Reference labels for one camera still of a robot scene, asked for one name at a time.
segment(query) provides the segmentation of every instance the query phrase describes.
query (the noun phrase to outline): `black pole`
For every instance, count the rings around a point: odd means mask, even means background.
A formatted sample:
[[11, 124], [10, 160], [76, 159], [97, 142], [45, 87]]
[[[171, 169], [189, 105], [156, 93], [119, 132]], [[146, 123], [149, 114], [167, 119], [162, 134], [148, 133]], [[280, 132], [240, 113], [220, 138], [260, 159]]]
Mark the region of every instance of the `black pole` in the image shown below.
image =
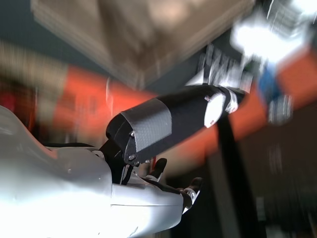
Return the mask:
[[217, 122], [219, 145], [242, 238], [265, 238], [228, 116]]

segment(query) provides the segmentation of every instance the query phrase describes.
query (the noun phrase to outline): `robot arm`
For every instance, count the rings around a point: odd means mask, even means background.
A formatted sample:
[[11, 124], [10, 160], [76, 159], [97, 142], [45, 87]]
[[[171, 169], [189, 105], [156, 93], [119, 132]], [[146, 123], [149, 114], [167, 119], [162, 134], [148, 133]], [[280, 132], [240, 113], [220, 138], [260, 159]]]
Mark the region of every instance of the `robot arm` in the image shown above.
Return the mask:
[[185, 87], [118, 114], [106, 129], [108, 143], [118, 146], [126, 164], [144, 163], [237, 110], [244, 96], [231, 88]]

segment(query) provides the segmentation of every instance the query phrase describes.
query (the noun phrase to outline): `white robot body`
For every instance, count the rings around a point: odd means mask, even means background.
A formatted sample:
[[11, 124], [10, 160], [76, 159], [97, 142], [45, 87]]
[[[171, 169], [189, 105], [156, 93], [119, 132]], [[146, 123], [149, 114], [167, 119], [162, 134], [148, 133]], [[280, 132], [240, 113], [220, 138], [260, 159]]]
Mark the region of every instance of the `white robot body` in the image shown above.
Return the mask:
[[0, 142], [0, 237], [138, 237], [181, 220], [180, 194], [135, 174], [113, 184], [96, 148], [48, 149], [3, 107]]

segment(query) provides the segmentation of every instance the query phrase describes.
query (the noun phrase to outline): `blue object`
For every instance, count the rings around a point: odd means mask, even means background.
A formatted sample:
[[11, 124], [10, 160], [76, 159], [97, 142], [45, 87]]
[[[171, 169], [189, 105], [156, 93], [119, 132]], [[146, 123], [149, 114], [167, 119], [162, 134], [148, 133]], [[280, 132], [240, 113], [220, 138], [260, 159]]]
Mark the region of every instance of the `blue object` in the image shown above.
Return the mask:
[[283, 95], [281, 87], [276, 81], [274, 66], [268, 65], [265, 67], [258, 82], [258, 91], [266, 105], [269, 105], [270, 102], [277, 100], [277, 98]]

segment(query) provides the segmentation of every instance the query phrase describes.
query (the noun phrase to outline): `screw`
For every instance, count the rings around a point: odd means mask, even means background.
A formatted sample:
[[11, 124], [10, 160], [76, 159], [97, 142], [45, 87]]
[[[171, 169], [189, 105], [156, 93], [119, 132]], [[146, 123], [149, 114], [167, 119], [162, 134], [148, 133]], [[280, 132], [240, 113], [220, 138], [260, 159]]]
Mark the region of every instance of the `screw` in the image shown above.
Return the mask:
[[134, 160], [135, 158], [136, 158], [135, 155], [130, 155], [130, 156], [129, 156], [129, 161], [132, 161], [132, 160]]

